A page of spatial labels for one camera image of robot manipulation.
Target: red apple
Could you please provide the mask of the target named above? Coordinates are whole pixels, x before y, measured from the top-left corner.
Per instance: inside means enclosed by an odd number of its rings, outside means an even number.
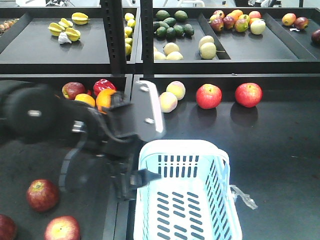
[[[18,227],[11,217],[0,214],[0,240],[14,240]]]
[[[196,103],[202,109],[214,109],[222,100],[221,89],[213,84],[202,85],[195,94]]]
[[[59,189],[47,179],[34,180],[26,191],[26,200],[36,212],[45,212],[59,201]]]
[[[59,216],[46,226],[44,240],[80,240],[80,226],[73,216]]]
[[[98,96],[98,94],[104,89],[117,90],[117,88],[113,85],[111,81],[104,78],[96,81],[95,84],[93,85],[93,92],[94,92],[94,95],[96,96]]]
[[[320,45],[320,29],[314,31],[311,35],[311,40],[312,42],[314,42],[315,44]]]
[[[294,27],[298,30],[306,29],[308,27],[308,24],[309,19],[304,16],[298,17],[293,23]]]
[[[233,16],[226,16],[223,18],[223,28],[224,29],[232,29],[235,25],[236,20]]]
[[[283,25],[291,26],[292,24],[294,24],[296,19],[297,17],[294,13],[287,13],[282,17],[281,21]]]
[[[251,11],[248,15],[249,15],[249,17],[251,19],[260,19],[260,18],[262,18],[262,15],[261,15],[261,13],[259,11]]]
[[[80,82],[71,81],[62,87],[62,94],[66,99],[74,100],[78,94],[85,94],[86,88]]]
[[[243,83],[235,90],[235,100],[246,108],[257,105],[263,96],[261,87],[253,82]]]
[[[221,32],[224,29],[224,21],[221,17],[217,17],[210,23],[211,28],[216,32]]]
[[[213,15],[218,15],[220,16],[222,19],[225,17],[225,13],[222,10],[216,10],[213,12]]]

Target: metal rack post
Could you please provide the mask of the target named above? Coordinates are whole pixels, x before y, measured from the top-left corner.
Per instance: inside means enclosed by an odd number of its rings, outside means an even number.
[[[126,73],[127,60],[125,51],[125,37],[123,24],[122,1],[100,1],[105,38],[110,58],[111,72],[113,74]]]
[[[153,33],[153,1],[140,0],[142,60],[143,72],[153,74],[154,66],[154,33]]]

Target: white basket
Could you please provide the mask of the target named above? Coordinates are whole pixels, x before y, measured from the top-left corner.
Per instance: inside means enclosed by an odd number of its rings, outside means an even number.
[[[135,240],[241,240],[226,152],[204,140],[154,140],[139,169],[162,178],[138,188]]]

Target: avocado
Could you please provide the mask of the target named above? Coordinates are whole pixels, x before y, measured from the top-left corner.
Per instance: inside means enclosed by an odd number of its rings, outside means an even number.
[[[178,22],[185,22],[188,19],[188,15],[185,11],[182,10],[178,10],[175,12],[174,14],[174,18],[178,21]]]
[[[167,17],[163,22],[168,24],[170,27],[173,27],[177,21],[173,17]]]
[[[173,39],[176,36],[175,29],[171,26],[166,30],[166,38]]]
[[[175,25],[173,29],[175,30],[175,35],[177,37],[181,37],[185,33],[184,28],[180,25]]]
[[[195,30],[193,29],[191,24],[184,25],[183,31],[186,36],[192,36],[193,34],[195,34]]]
[[[161,26],[155,31],[155,34],[157,37],[163,38],[167,35],[167,29],[164,26]]]
[[[163,21],[166,18],[169,18],[170,14],[166,10],[159,10],[159,11],[156,12],[155,17],[158,20]]]
[[[154,21],[153,22],[153,32],[157,31],[158,28],[160,28],[160,22]]]
[[[159,21],[160,23],[160,27],[165,27],[165,29],[168,29],[170,26],[168,25],[168,23],[164,22],[164,21]]]

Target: basket handle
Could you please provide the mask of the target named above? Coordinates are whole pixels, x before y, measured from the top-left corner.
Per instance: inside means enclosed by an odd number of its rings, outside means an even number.
[[[229,180],[230,180],[230,165],[229,165],[229,156],[228,154],[221,150],[217,149],[217,155],[221,158],[222,161],[224,161],[224,168],[222,169],[221,172],[221,182],[223,185],[223,192],[227,196],[228,194],[228,188],[229,186]]]

